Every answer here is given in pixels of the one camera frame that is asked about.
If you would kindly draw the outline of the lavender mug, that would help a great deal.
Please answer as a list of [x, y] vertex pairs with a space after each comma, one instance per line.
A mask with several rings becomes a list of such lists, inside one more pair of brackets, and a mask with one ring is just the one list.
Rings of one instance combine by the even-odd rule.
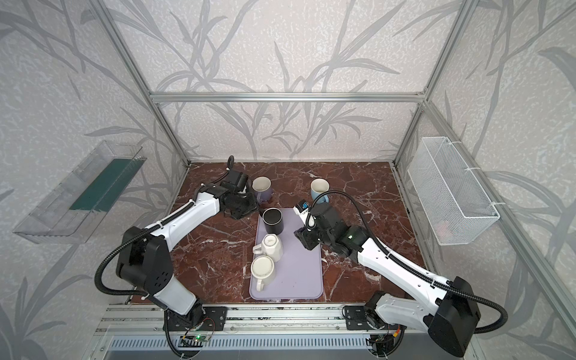
[[272, 181], [265, 176], [260, 176], [252, 181], [252, 189], [259, 204], [267, 203], [272, 198]]

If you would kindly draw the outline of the black enamel mug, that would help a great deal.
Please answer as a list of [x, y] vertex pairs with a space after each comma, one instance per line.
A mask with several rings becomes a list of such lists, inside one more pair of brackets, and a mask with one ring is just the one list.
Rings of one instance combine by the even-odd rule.
[[284, 219], [279, 208], [267, 208], [261, 213], [265, 230], [268, 234], [279, 236], [284, 231]]

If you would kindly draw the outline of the light blue mug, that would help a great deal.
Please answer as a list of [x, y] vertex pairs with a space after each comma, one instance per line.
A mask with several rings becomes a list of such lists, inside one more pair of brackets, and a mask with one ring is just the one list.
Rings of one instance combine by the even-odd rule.
[[327, 192], [329, 188], [329, 183], [324, 178], [315, 178], [315, 180], [310, 183], [310, 195], [312, 200], [319, 198], [317, 201], [318, 203], [327, 203], [329, 201], [329, 197], [327, 195], [320, 195]]

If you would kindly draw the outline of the white faceted mug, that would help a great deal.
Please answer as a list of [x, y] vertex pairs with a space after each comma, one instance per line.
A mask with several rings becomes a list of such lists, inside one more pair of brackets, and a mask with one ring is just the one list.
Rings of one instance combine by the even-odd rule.
[[267, 234], [262, 239], [261, 243], [253, 246], [254, 255], [265, 255], [277, 263], [281, 260], [284, 249], [280, 238], [275, 234]]

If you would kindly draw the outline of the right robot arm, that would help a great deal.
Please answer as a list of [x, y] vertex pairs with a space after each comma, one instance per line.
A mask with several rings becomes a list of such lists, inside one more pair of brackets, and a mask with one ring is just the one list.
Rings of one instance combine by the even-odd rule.
[[452, 356], [462, 357], [474, 335], [494, 332], [508, 321], [500, 304], [474, 294], [461, 277], [449, 280], [401, 256], [383, 244], [366, 218], [347, 225], [327, 202], [299, 201], [293, 208], [303, 226], [295, 237], [308, 249], [326, 245], [400, 287], [409, 298], [376, 293], [364, 306], [367, 321], [376, 329], [399, 325], [427, 332], [432, 341]]

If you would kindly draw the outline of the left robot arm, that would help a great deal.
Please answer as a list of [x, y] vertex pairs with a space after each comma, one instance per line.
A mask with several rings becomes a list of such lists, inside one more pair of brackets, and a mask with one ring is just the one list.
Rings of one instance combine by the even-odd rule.
[[[248, 175], [233, 167], [234, 157], [229, 156], [225, 174], [201, 184], [195, 197], [185, 205], [143, 229], [127, 231], [121, 245], [97, 267], [96, 288], [111, 296], [144, 296], [180, 316], [198, 312], [202, 307], [200, 300], [174, 275], [170, 252], [187, 234], [217, 214], [227, 213], [241, 220], [259, 210]], [[117, 276], [134, 286], [134, 290], [112, 289], [104, 284], [104, 270], [115, 257], [118, 257]]]

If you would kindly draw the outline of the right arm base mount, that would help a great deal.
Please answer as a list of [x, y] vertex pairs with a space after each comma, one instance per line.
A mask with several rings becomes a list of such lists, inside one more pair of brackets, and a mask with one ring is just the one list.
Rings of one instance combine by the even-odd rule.
[[347, 330], [379, 330], [386, 327], [386, 323], [371, 307], [346, 305], [342, 309]]

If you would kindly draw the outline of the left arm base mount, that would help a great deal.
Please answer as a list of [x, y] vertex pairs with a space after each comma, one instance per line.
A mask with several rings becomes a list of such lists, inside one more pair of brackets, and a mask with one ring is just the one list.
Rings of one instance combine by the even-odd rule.
[[163, 330], [183, 332], [184, 330], [199, 329], [207, 332], [221, 332], [224, 330], [227, 311], [228, 308], [224, 306], [196, 306], [186, 315], [167, 310]]

